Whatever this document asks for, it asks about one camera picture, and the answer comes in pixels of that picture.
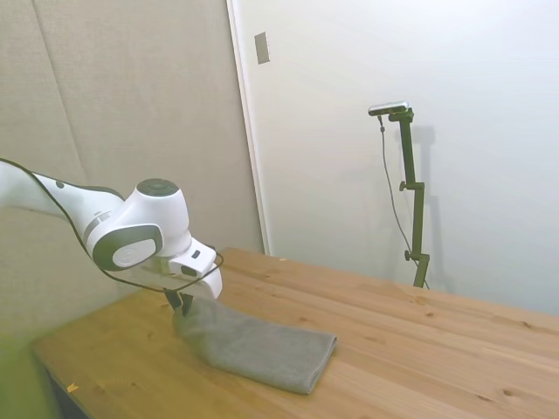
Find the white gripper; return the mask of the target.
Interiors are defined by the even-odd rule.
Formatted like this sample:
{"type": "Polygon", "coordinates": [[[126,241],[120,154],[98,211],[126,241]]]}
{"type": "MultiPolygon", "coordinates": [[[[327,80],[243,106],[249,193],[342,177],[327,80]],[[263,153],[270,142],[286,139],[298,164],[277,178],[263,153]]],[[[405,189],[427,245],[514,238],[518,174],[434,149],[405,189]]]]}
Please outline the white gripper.
{"type": "Polygon", "coordinates": [[[195,238],[182,254],[168,261],[170,289],[164,295],[173,310],[182,308],[182,316],[189,314],[193,296],[217,299],[223,290],[221,271],[217,266],[217,252],[195,238]]]}

